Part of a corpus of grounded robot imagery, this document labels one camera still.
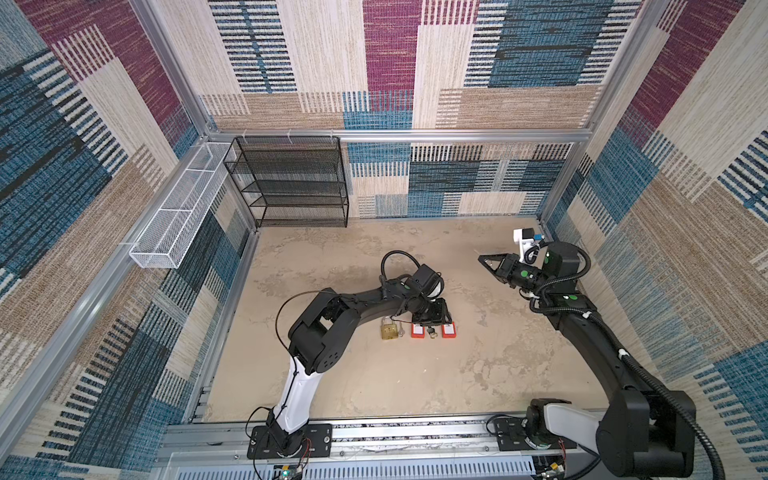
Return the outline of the small red padlock with key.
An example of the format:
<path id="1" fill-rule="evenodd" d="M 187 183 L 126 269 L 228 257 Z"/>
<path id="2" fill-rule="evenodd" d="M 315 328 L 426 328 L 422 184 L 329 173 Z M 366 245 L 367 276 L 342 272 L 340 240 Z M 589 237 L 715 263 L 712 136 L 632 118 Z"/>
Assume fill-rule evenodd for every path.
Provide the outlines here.
<path id="1" fill-rule="evenodd" d="M 453 323 L 443 324 L 441 333 L 443 338 L 455 338 L 457 336 L 456 326 Z"/>

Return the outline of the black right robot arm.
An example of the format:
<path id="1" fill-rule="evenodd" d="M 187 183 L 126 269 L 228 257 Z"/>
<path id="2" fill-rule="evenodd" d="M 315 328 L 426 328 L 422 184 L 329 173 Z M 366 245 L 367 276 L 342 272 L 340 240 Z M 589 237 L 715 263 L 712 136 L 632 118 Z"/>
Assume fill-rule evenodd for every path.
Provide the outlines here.
<path id="1" fill-rule="evenodd" d="M 569 439 L 595 453 L 617 477 L 680 477 L 694 467 L 696 407 L 682 391 L 670 391 L 625 349 L 589 297 L 577 288 L 591 268 L 579 246 L 551 242 L 535 267 L 517 254 L 478 258 L 496 280 L 517 288 L 532 312 L 582 356 L 609 401 L 602 417 L 567 401 L 534 399 L 524 422 L 527 441 L 549 446 Z"/>

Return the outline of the brass padlock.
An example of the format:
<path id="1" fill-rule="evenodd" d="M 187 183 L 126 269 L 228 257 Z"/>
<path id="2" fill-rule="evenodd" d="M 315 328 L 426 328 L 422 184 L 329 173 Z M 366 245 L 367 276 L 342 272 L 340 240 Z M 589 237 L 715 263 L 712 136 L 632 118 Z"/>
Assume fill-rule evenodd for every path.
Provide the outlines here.
<path id="1" fill-rule="evenodd" d="M 380 324 L 380 334 L 383 340 L 394 340 L 400 337 L 400 330 L 394 320 L 383 318 Z"/>

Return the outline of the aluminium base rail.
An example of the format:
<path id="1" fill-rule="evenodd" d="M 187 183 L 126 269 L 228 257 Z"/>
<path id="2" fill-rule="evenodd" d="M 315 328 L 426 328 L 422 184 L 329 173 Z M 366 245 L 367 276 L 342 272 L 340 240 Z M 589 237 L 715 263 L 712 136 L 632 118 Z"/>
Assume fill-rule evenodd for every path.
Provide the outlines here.
<path id="1" fill-rule="evenodd" d="M 580 444 L 498 439 L 516 414 L 325 419 L 291 456 L 257 454 L 246 423 L 167 429 L 153 479 L 609 479 Z"/>

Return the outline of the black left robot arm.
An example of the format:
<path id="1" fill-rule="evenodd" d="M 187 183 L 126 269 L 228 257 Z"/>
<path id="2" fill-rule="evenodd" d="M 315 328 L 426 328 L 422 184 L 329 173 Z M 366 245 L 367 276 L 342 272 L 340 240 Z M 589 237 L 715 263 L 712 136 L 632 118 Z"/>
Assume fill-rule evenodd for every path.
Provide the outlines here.
<path id="1" fill-rule="evenodd" d="M 358 293 L 320 290 L 288 332 L 285 348 L 289 371 L 280 400 L 268 414 L 266 438 L 280 454 L 295 453 L 319 382 L 341 359 L 356 329 L 373 320 L 411 315 L 423 327 L 450 325 L 445 282 L 440 273 L 420 264 L 412 274 L 379 277 L 380 285 Z"/>

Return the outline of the red padlock with white label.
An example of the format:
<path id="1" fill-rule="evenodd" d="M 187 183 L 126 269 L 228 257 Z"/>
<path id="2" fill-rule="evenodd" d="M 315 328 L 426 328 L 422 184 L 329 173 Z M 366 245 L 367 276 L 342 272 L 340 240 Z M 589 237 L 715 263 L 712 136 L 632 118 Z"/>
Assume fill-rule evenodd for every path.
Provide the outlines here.
<path id="1" fill-rule="evenodd" d="M 424 327 L 419 324 L 413 324 L 411 326 L 411 337 L 423 339 L 425 337 Z"/>

